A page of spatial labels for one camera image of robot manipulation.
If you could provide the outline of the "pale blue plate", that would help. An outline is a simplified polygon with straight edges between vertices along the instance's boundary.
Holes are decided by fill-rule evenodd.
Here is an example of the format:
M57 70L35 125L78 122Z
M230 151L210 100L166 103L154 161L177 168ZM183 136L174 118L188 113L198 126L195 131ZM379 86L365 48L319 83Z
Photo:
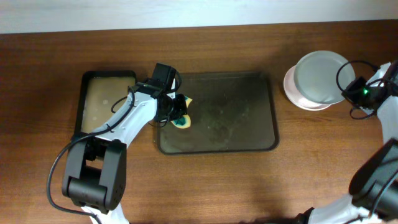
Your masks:
M308 100L336 104L354 79L355 72L348 60L338 53L319 50L302 57L295 66L294 82L298 91Z

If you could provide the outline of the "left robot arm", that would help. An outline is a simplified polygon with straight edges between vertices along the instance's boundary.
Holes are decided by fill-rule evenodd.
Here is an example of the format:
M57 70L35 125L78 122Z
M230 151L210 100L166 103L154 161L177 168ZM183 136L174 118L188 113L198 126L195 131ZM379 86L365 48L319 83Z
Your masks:
M153 74L127 88L123 105L100 127L70 141L62 194L93 223L127 223L121 199L126 188L127 148L149 122L171 123L187 117L187 99L178 92L182 78L157 63Z

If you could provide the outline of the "green and yellow sponge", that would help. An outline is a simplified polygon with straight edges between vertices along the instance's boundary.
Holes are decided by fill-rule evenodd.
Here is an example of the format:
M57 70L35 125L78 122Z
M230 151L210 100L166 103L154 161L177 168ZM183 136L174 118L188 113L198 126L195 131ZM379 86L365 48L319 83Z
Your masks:
M189 104L192 102L192 99L189 97L185 97L185 104L187 107L189 107ZM171 123L179 129L187 129L191 126L191 118L188 114L183 115L181 118L179 119L175 119L173 121L171 121Z

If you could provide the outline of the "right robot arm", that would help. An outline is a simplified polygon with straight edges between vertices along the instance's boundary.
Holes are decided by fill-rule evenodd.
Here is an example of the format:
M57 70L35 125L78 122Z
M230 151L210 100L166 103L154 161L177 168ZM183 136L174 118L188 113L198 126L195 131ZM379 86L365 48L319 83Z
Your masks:
M381 122L384 144L351 179L348 194L309 208L293 223L382 223L397 219L397 62L379 67L370 80L359 77L341 89L353 109L369 110Z

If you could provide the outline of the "white plate top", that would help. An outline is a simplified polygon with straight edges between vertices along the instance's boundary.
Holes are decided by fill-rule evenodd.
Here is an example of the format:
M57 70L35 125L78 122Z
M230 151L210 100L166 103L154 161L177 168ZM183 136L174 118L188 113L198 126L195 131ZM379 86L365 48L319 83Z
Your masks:
M331 104L316 103L304 97L295 86L295 66L291 67L285 74L283 87L287 98L297 107L307 111L320 111L327 109Z

